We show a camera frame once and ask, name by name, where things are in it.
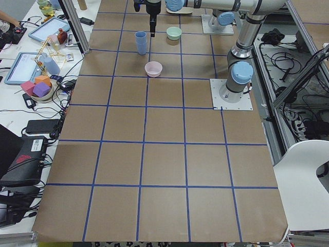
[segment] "metal mounting plate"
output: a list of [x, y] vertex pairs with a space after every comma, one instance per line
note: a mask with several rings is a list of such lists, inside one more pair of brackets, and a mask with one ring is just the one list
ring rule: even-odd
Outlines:
[[201, 16], [202, 19], [202, 28], [204, 30], [204, 34], [214, 34], [214, 35], [226, 35], [226, 36], [232, 36], [234, 35], [233, 27], [232, 25], [227, 25], [222, 30], [214, 30], [209, 27], [208, 22], [211, 18], [211, 15], [209, 14], [203, 14]]
[[212, 105], [214, 110], [235, 110], [235, 111], [252, 111], [252, 104], [249, 94], [244, 94], [237, 103], [229, 103], [220, 96], [220, 88], [226, 83], [226, 79], [210, 79]]

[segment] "orange cube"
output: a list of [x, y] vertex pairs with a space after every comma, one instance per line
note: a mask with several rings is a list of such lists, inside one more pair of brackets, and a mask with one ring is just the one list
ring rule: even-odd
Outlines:
[[35, 83], [39, 84], [40, 82], [46, 83], [49, 87], [51, 87], [51, 82], [49, 76], [37, 76], [35, 77]]

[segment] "person's hand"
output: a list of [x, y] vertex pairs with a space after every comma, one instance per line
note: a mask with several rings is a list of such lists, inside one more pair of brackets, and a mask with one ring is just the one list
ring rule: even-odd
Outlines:
[[15, 27], [21, 27], [21, 24], [19, 21], [15, 21], [15, 22], [13, 22], [13, 24], [15, 25]]

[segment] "plastic bottle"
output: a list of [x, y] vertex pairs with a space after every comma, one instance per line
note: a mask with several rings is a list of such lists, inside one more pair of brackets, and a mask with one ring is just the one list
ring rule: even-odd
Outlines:
[[86, 10], [87, 9], [87, 4], [85, 0], [78, 0], [78, 4], [81, 10]]
[[55, 9], [55, 10], [62, 9], [60, 3], [58, 2], [58, 0], [50, 0], [50, 3], [52, 5], [53, 9]]
[[63, 31], [62, 28], [58, 29], [58, 31], [59, 31], [59, 34], [57, 35], [58, 42], [60, 42], [60, 44], [63, 44], [67, 39], [67, 32]]
[[44, 16], [54, 16], [55, 11], [48, 0], [37, 0], [39, 5], [39, 9], [43, 13]]

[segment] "blue tablet case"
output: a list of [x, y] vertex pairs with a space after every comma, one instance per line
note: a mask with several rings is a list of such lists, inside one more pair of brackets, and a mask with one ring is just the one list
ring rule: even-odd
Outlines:
[[49, 35], [58, 33], [59, 28], [62, 28], [63, 31], [67, 32], [70, 30], [70, 25], [64, 20], [53, 17], [42, 24], [40, 27], [30, 32], [28, 36], [39, 42], [44, 42]]
[[20, 85], [26, 81], [34, 82], [35, 77], [41, 75], [42, 71], [34, 61], [37, 52], [20, 52], [16, 57], [5, 83], [9, 85]]

